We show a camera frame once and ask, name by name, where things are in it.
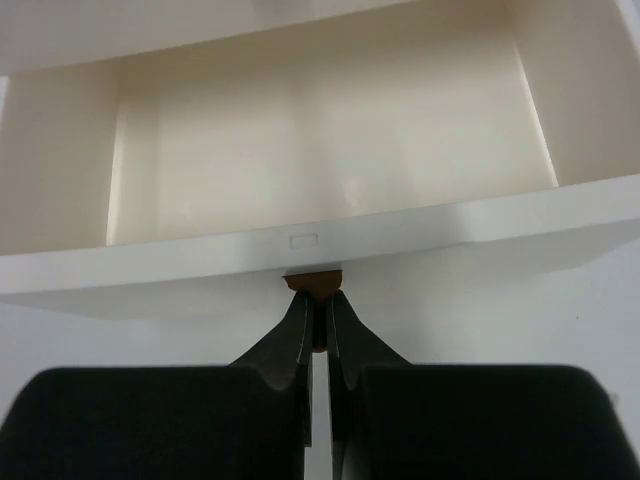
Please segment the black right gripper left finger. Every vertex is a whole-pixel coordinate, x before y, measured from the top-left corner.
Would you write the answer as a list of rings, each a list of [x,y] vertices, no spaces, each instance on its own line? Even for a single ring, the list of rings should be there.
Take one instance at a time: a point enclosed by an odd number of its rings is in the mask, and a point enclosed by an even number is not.
[[[313,300],[298,292],[282,320],[224,368],[237,401],[235,445],[310,444],[312,339]]]

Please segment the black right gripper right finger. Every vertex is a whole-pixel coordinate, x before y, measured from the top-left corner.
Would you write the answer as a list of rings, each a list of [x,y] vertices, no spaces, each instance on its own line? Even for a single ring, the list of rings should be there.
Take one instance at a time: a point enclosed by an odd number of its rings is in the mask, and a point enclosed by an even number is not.
[[[408,367],[411,363],[371,331],[341,290],[325,304],[330,394],[332,477],[371,473],[369,419],[363,372],[368,367]]]

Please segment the white drawer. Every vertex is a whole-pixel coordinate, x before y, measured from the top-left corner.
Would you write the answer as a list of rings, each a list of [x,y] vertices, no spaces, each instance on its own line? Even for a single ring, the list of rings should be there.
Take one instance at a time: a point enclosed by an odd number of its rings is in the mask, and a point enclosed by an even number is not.
[[[1,302],[218,316],[429,257],[486,281],[639,235],[632,1],[249,1],[191,44],[3,61]]]

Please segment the white drawer organizer cabinet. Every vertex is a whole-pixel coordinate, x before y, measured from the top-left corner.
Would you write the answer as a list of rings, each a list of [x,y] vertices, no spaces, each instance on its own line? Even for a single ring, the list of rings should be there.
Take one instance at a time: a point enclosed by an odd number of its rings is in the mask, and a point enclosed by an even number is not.
[[[502,36],[584,71],[637,73],[634,1],[5,1],[1,72],[194,58],[222,70],[431,50]]]

